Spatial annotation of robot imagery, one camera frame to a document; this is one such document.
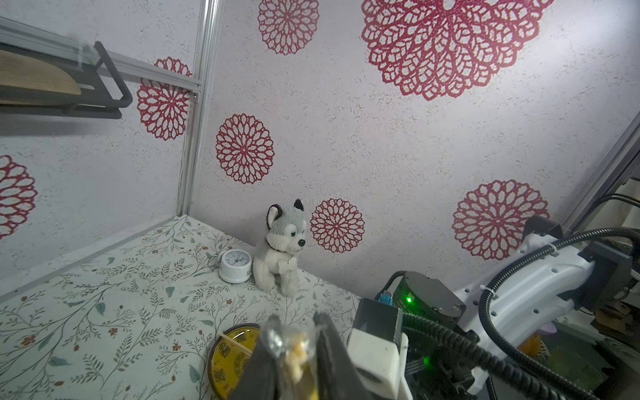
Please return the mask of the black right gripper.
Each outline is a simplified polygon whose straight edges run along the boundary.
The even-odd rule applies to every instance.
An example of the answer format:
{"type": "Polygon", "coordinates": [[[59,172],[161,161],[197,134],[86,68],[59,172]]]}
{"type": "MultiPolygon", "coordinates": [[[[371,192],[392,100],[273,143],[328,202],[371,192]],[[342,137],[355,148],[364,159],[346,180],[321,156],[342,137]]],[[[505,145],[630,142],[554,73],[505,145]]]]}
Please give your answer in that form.
{"type": "Polygon", "coordinates": [[[475,383],[474,368],[466,358],[446,348],[439,348],[430,356],[410,348],[405,378],[414,399],[477,399],[468,392],[475,383]]]}

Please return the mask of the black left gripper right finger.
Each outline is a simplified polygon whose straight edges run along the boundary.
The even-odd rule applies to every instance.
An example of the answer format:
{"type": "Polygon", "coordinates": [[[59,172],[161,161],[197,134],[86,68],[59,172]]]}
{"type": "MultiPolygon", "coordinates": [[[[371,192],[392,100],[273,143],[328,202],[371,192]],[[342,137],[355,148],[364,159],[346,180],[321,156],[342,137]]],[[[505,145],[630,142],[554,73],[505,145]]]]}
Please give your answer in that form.
{"type": "Polygon", "coordinates": [[[313,316],[316,344],[319,398],[326,400],[372,399],[348,356],[343,340],[326,313],[313,316]]]}

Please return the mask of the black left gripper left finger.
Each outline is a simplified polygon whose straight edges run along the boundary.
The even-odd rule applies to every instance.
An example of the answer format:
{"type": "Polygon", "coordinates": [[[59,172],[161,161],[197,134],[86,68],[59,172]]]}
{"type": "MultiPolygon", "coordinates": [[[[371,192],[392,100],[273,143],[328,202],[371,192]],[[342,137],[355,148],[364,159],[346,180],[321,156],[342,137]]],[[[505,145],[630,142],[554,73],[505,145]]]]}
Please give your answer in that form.
{"type": "Polygon", "coordinates": [[[260,333],[253,355],[249,358],[238,385],[228,398],[231,400],[278,398],[276,359],[267,345],[265,332],[260,333]]]}

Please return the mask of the bare chopsticks pair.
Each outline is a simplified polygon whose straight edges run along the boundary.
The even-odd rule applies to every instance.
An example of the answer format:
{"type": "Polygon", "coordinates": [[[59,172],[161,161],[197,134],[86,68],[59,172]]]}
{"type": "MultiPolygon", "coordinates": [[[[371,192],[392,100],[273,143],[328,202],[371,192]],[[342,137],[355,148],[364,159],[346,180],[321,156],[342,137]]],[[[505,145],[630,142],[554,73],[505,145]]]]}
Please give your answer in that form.
{"type": "Polygon", "coordinates": [[[221,339],[223,339],[224,341],[228,342],[229,344],[235,346],[236,348],[238,348],[241,352],[245,353],[248,356],[252,356],[253,355],[253,351],[246,348],[245,346],[243,346],[241,343],[237,342],[236,340],[234,340],[233,338],[230,338],[230,336],[224,334],[224,333],[220,333],[218,335],[221,339]]]}

